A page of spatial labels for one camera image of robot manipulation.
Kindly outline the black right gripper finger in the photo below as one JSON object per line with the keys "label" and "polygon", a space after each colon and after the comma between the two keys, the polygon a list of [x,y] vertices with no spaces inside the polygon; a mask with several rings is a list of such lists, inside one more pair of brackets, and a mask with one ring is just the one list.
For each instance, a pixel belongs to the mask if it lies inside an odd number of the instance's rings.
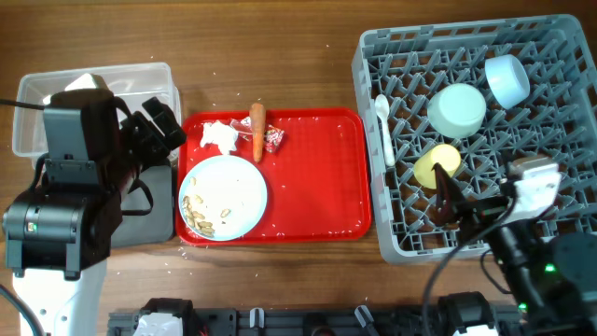
{"label": "black right gripper finger", "polygon": [[452,198],[448,190],[437,187],[437,224],[448,224],[453,222],[454,213],[452,209]]}
{"label": "black right gripper finger", "polygon": [[432,168],[436,179],[438,209],[451,208],[453,205],[463,203],[465,196],[458,184],[448,175],[440,163],[435,163]]}

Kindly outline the yellow plastic cup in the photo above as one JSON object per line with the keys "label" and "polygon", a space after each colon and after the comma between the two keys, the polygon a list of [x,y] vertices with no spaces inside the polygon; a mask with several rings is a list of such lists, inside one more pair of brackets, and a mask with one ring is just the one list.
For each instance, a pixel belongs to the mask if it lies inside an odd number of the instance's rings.
{"label": "yellow plastic cup", "polygon": [[424,188],[437,187],[434,165],[439,163],[449,177],[453,177],[460,168],[462,159],[458,149],[451,145],[437,145],[419,158],[413,166],[417,182]]}

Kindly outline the white tissue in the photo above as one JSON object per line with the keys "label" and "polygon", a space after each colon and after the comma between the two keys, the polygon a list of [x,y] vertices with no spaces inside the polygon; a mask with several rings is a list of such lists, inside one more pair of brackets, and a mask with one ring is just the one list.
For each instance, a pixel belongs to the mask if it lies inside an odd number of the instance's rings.
{"label": "white tissue", "polygon": [[236,141],[239,133],[220,121],[206,122],[202,127],[200,147],[216,145],[222,155],[229,155],[237,150]]}

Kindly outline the pale green bowl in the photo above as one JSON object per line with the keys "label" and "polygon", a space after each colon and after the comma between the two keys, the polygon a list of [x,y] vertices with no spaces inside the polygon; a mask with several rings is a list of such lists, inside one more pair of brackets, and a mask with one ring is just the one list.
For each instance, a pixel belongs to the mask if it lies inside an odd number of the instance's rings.
{"label": "pale green bowl", "polygon": [[436,93],[427,106],[431,126],[449,138],[466,138],[476,133],[486,114],[481,92],[468,84],[456,83]]}

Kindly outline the orange carrot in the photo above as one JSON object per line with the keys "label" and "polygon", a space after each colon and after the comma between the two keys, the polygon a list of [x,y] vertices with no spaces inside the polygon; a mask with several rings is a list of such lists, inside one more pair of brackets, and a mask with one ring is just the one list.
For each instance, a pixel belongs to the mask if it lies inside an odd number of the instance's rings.
{"label": "orange carrot", "polygon": [[265,142],[266,127],[266,109],[260,103],[254,103],[249,110],[251,120],[251,130],[253,136],[253,159],[254,162],[260,162]]}

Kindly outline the white plastic spoon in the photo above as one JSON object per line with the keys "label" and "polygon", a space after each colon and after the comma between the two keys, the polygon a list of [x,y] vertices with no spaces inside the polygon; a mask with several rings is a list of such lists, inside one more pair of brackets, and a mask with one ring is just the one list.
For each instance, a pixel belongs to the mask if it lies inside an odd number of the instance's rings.
{"label": "white plastic spoon", "polygon": [[385,164],[390,167],[396,164],[396,157],[393,150],[392,138],[389,132],[388,118],[390,106],[383,94],[378,94],[374,100],[375,111],[382,125],[382,145]]}

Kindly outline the red candy wrapper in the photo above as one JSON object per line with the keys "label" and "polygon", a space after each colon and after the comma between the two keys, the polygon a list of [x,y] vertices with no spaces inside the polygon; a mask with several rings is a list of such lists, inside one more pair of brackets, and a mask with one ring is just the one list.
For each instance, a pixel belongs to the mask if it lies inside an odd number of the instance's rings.
{"label": "red candy wrapper", "polygon": [[[239,136],[242,139],[249,142],[252,141],[253,132],[251,119],[249,117],[246,117],[244,119],[233,119],[229,125],[238,132]],[[284,135],[284,130],[274,127],[271,124],[267,124],[265,126],[264,132],[264,149],[270,153],[275,153],[278,147],[281,145]]]}

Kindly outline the light blue bowl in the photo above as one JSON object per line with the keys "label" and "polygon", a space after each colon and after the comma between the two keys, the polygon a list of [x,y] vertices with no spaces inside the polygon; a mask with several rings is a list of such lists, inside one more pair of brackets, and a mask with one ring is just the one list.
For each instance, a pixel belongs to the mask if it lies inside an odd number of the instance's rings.
{"label": "light blue bowl", "polygon": [[521,61],[511,54],[485,61],[485,75],[497,103],[510,109],[530,94],[530,81]]}

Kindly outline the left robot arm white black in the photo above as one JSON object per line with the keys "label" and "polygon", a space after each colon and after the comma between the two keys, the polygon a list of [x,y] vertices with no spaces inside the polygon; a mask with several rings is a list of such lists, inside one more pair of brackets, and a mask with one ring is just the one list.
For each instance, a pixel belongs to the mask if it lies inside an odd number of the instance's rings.
{"label": "left robot arm white black", "polygon": [[48,150],[31,185],[2,218],[12,288],[1,290],[20,313],[23,335],[93,335],[126,196],[149,187],[141,173],[165,163],[187,136],[158,98],[132,112],[108,89],[54,94],[40,106]]}

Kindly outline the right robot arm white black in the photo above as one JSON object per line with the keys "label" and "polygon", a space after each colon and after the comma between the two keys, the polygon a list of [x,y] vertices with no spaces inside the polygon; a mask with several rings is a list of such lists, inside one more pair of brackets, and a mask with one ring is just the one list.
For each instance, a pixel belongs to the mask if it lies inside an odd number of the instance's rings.
{"label": "right robot arm white black", "polygon": [[527,335],[593,335],[596,332],[596,238],[574,232],[544,242],[534,225],[554,204],[562,180],[558,164],[536,156],[511,161],[498,196],[470,202],[440,164],[437,210],[460,227],[461,239],[433,271],[423,292],[429,310],[433,286],[464,247],[485,241],[510,294],[526,315]]}

